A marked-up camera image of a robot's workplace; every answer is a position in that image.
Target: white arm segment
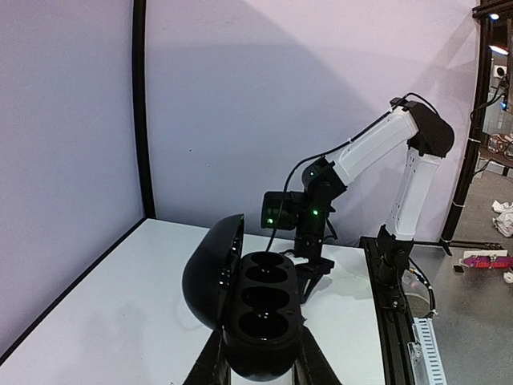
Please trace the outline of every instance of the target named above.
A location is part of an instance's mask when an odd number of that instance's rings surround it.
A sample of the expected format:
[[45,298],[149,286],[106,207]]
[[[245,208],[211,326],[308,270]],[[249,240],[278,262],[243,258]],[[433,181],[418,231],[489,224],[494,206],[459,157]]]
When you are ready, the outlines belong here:
[[371,164],[406,142],[417,131],[411,114],[399,107],[352,144],[326,156],[326,160],[335,163],[333,170],[347,186]]
[[385,222],[386,230],[398,241],[414,239],[424,200],[441,159],[427,154],[420,156],[417,149],[408,149],[398,195]]

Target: robotic arm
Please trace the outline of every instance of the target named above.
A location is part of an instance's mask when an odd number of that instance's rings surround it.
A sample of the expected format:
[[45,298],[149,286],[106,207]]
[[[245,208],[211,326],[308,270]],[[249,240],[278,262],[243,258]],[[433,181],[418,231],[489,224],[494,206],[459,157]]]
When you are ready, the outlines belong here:
[[374,125],[305,169],[304,192],[265,194],[261,226],[296,229],[294,254],[309,260],[297,265],[302,302],[333,268],[332,261],[321,257],[325,224],[335,211],[331,202],[371,164],[404,142],[408,144],[406,169],[394,206],[378,234],[382,255],[378,279],[396,286],[409,267],[418,218],[440,161],[454,144],[454,132],[423,103],[396,98],[390,104],[390,110]]

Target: black vertical pole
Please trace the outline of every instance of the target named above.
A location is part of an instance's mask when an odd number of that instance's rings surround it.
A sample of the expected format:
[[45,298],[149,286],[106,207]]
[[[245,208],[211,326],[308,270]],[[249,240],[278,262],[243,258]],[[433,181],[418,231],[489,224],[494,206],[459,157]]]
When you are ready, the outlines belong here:
[[[491,49],[489,45],[492,37],[492,25],[488,17],[482,18],[480,22],[479,67],[477,85],[475,88],[474,108],[486,103],[488,100],[491,73]],[[475,113],[474,119],[471,121],[471,129],[463,159],[462,170],[459,174],[458,184],[456,185],[456,191],[454,192],[446,224],[440,236],[440,245],[443,246],[448,253],[450,253],[448,246],[452,241],[456,225],[458,224],[459,217],[463,210],[463,205],[465,204],[465,199],[467,198],[469,187],[471,186],[472,178],[474,177],[485,114],[486,108],[482,108]]]
[[134,0],[131,35],[131,81],[134,108],[135,150],[144,217],[155,218],[155,202],[151,184],[150,154],[146,124],[146,84],[144,44],[146,32],[146,0]]

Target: black container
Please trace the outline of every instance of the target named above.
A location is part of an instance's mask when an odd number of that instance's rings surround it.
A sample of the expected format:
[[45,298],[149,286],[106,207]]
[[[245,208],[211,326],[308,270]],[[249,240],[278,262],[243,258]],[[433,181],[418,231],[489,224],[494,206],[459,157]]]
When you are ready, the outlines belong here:
[[185,267],[185,301],[206,326],[223,331],[230,367],[253,381],[283,375],[303,330],[293,263],[278,253],[240,258],[244,216],[217,222]]

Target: round hole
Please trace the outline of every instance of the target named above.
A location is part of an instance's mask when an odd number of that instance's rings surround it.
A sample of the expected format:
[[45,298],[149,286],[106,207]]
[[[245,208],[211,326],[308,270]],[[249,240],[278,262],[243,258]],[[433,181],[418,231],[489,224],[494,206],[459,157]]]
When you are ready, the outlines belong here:
[[272,267],[283,263],[283,257],[276,253],[254,253],[251,259],[262,267]]
[[239,327],[248,336],[266,341],[284,335],[289,323],[277,313],[246,313],[240,317]]
[[249,287],[242,290],[242,301],[257,313],[278,310],[289,304],[287,292],[272,287]]
[[277,267],[263,268],[250,267],[246,270],[246,277],[256,282],[262,283],[278,283],[287,280],[287,273]]

